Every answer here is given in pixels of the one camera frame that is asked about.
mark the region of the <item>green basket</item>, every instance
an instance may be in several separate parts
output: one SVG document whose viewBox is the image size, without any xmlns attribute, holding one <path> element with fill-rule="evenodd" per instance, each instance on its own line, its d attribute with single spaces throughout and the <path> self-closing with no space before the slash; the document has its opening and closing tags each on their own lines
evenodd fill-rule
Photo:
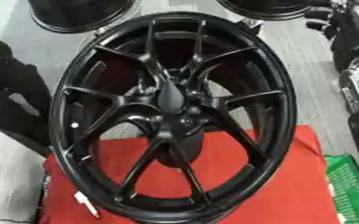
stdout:
<svg viewBox="0 0 359 224">
<path fill-rule="evenodd" d="M 359 168 L 351 156 L 326 157 L 327 176 L 334 186 L 334 203 L 346 223 L 359 224 Z"/>
</svg>

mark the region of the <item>black wheel in background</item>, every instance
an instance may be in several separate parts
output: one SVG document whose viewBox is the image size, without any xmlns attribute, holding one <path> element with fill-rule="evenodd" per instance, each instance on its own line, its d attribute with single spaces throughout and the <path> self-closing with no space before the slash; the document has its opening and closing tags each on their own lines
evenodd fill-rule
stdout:
<svg viewBox="0 0 359 224">
<path fill-rule="evenodd" d="M 29 0 L 32 18 L 51 32 L 97 30 L 121 17 L 135 0 Z"/>
<path fill-rule="evenodd" d="M 217 0 L 234 13 L 247 18 L 286 20 L 298 18 L 309 9 L 307 0 Z"/>
</svg>

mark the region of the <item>black cable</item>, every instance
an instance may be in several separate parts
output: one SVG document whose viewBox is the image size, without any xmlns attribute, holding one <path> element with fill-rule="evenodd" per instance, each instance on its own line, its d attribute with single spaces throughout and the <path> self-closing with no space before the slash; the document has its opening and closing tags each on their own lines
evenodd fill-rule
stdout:
<svg viewBox="0 0 359 224">
<path fill-rule="evenodd" d="M 32 221 L 30 220 L 7 220 L 7 219 L 0 219 L 0 221 L 8 221 L 8 222 L 12 222 L 12 223 L 32 223 Z"/>
</svg>

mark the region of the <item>black wheel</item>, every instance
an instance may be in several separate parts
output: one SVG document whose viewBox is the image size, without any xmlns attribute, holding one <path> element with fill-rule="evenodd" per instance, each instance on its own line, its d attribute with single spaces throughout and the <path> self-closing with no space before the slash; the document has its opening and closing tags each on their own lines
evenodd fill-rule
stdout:
<svg viewBox="0 0 359 224">
<path fill-rule="evenodd" d="M 135 0 L 29 0 L 32 19 L 51 32 L 89 32 L 109 25 Z"/>
<path fill-rule="evenodd" d="M 230 11 L 247 18 L 267 21 L 286 20 L 301 17 L 309 9 L 306 0 L 218 0 Z"/>
<path fill-rule="evenodd" d="M 207 81 L 231 95 L 214 96 Z M 248 111 L 256 138 L 229 115 L 237 108 Z M 51 112 L 53 149 L 75 186 L 103 208 L 143 223 L 220 218 L 277 170 L 296 124 L 292 83 L 272 50 L 246 28 L 191 12 L 139 17 L 90 43 L 64 74 Z M 81 115 L 85 130 L 72 129 Z M 150 139 L 122 183 L 99 169 L 93 153 L 100 135 L 119 123 L 132 123 Z M 204 191 L 191 163 L 209 126 L 229 133 L 249 162 Z M 180 169 L 192 194 L 161 199 L 137 192 L 138 178 L 155 160 Z"/>
</svg>

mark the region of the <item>red fabric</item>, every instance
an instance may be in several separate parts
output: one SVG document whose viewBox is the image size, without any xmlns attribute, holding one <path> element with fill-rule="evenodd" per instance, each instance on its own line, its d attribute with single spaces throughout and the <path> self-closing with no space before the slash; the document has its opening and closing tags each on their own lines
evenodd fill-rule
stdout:
<svg viewBox="0 0 359 224">
<path fill-rule="evenodd" d="M 144 151 L 144 139 L 102 141 L 100 162 L 114 180 L 121 181 Z M 206 189 L 218 186 L 247 161 L 244 150 L 223 133 L 206 134 L 204 149 L 193 163 Z M 75 189 L 54 157 L 45 168 L 52 183 L 40 224 L 131 224 L 130 220 L 99 209 L 96 220 L 86 207 L 74 199 Z M 137 183 L 137 192 L 155 197 L 187 196 L 190 190 L 182 174 L 158 162 L 153 163 Z M 253 197 L 243 202 L 221 224 L 338 224 L 334 202 L 326 181 L 326 162 L 316 135 L 307 126 L 297 128 L 295 140 L 276 175 Z"/>
</svg>

